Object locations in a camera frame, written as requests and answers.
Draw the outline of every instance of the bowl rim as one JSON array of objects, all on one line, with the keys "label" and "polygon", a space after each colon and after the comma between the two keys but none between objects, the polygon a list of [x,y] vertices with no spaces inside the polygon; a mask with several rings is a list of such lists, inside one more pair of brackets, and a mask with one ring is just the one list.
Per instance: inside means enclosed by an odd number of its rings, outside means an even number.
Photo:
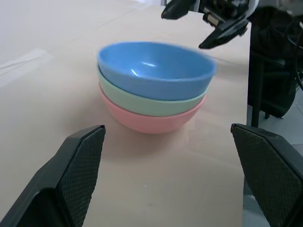
[{"label": "bowl rim", "polygon": [[198,105],[196,105],[194,108],[190,109],[190,110],[187,110],[185,112],[182,112],[182,113],[179,113],[179,114],[175,114],[175,115],[170,115],[170,116],[148,116],[148,115],[143,115],[143,114],[139,114],[139,113],[134,113],[134,112],[131,112],[131,111],[128,111],[126,109],[123,109],[119,106],[117,106],[116,104],[114,104],[105,94],[104,94],[104,91],[102,90],[102,87],[100,86],[99,84],[99,89],[100,89],[100,93],[102,95],[102,97],[105,99],[105,102],[109,105],[111,105],[112,107],[114,107],[115,109],[118,109],[119,111],[125,113],[125,114],[132,114],[132,115],[136,115],[136,116],[139,116],[139,117],[144,117],[144,118],[157,118],[157,119],[173,119],[173,118],[179,118],[179,117],[182,117],[184,115],[187,115],[191,112],[194,112],[196,110],[198,110],[202,103],[205,101],[205,98],[206,98],[206,95],[203,97],[203,99],[198,103]]},{"label": "bowl rim", "polygon": [[[212,70],[209,73],[206,73],[206,74],[203,74],[203,75],[200,75],[200,76],[197,76],[197,77],[193,77],[193,78],[188,78],[188,79],[183,79],[183,78],[179,78],[179,79],[163,79],[163,78],[151,78],[151,77],[147,77],[147,76],[136,77],[136,76],[134,76],[132,74],[128,74],[128,73],[125,73],[123,71],[115,70],[115,69],[109,67],[100,58],[100,54],[104,50],[106,50],[107,48],[109,48],[109,47],[112,47],[112,46],[115,46],[115,45],[118,45],[118,44],[142,44],[142,43],[166,45],[166,46],[171,46],[171,47],[177,47],[177,48],[183,49],[183,50],[188,51],[188,52],[194,52],[197,55],[201,55],[206,60],[208,60],[210,62],[210,64],[212,65],[213,68],[212,68]],[[122,42],[117,42],[117,43],[106,45],[101,50],[99,50],[99,52],[98,52],[98,62],[101,62],[103,65],[106,65],[106,68],[110,69],[113,72],[119,73],[121,75],[127,75],[129,77],[136,78],[138,80],[148,79],[148,80],[152,80],[152,81],[165,81],[165,82],[180,82],[180,81],[182,81],[182,82],[185,82],[185,81],[186,82],[193,82],[193,81],[197,81],[197,80],[201,80],[201,79],[206,79],[206,78],[212,77],[213,75],[215,75],[215,73],[217,71],[217,66],[216,66],[215,61],[213,61],[211,58],[209,58],[206,54],[200,53],[198,51],[195,51],[194,49],[190,49],[188,47],[184,47],[184,46],[181,46],[181,45],[168,44],[168,43],[162,43],[162,42],[153,42],[153,41],[122,41]]]},{"label": "bowl rim", "polygon": [[142,96],[137,96],[137,95],[134,95],[132,93],[129,93],[127,91],[124,91],[123,89],[115,86],[114,84],[112,84],[111,82],[109,82],[102,74],[101,72],[101,69],[99,67],[99,65],[97,64],[97,71],[98,71],[98,77],[99,78],[102,78],[102,80],[104,80],[104,82],[109,85],[111,88],[113,88],[114,90],[117,90],[118,92],[124,94],[124,95],[127,95],[127,96],[130,96],[130,97],[133,97],[133,98],[136,98],[136,99],[141,99],[142,101],[148,101],[148,102],[155,102],[155,103],[165,103],[165,104],[182,104],[182,103],[187,103],[187,102],[192,102],[192,101],[196,101],[197,99],[200,99],[202,97],[204,97],[206,95],[206,93],[208,92],[208,89],[209,89],[209,85],[207,86],[206,90],[196,96],[196,97],[193,97],[193,98],[190,98],[190,99],[184,99],[184,100],[159,100],[159,99],[152,99],[152,98],[146,98],[146,97],[142,97]]}]

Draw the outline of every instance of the green bowl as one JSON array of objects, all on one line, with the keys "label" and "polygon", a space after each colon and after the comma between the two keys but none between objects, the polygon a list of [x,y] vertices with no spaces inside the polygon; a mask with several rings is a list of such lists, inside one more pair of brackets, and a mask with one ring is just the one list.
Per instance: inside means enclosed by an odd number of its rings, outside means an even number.
[{"label": "green bowl", "polygon": [[148,116],[171,116],[194,108],[203,99],[207,90],[201,95],[180,101],[163,101],[144,98],[128,93],[105,79],[99,67],[99,82],[104,94],[117,106],[137,114]]}]

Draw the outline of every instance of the blue bowl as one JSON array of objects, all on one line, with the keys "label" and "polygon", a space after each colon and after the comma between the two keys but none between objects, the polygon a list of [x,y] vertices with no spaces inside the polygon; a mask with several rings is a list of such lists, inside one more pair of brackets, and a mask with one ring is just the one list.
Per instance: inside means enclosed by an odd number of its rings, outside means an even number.
[{"label": "blue bowl", "polygon": [[124,42],[100,50],[104,77],[116,87],[145,98],[185,100],[199,96],[215,74],[215,63],[183,47]]}]

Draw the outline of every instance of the chair leg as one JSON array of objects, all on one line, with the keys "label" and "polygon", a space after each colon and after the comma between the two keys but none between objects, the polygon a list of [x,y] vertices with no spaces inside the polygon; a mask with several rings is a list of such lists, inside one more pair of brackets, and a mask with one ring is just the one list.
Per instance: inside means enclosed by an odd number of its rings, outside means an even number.
[{"label": "chair leg", "polygon": [[251,126],[257,128],[259,126],[259,113],[262,101],[263,90],[263,74],[264,74],[264,62],[261,60],[253,61],[254,73],[251,75],[253,81],[253,106]]},{"label": "chair leg", "polygon": [[270,117],[270,114],[269,113],[265,113],[265,120],[267,120],[268,118]]}]

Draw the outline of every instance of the bowl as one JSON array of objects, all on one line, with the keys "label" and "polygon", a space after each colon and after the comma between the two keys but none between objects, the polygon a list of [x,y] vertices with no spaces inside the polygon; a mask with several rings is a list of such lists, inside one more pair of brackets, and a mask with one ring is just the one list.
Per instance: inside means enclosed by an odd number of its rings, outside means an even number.
[{"label": "bowl", "polygon": [[128,93],[107,81],[99,68],[99,86],[111,102],[128,111],[149,116],[170,116],[194,108],[203,99],[207,89],[199,96],[181,101],[162,101]]},{"label": "bowl", "polygon": [[98,53],[104,77],[116,87],[157,100],[186,100],[207,89],[215,63],[186,48],[152,42],[124,42]]},{"label": "bowl", "polygon": [[180,128],[195,115],[206,97],[204,96],[197,106],[184,113],[165,117],[155,117],[136,114],[125,110],[110,101],[102,89],[100,89],[100,91],[109,111],[117,121],[132,130],[148,134],[161,134]]}]

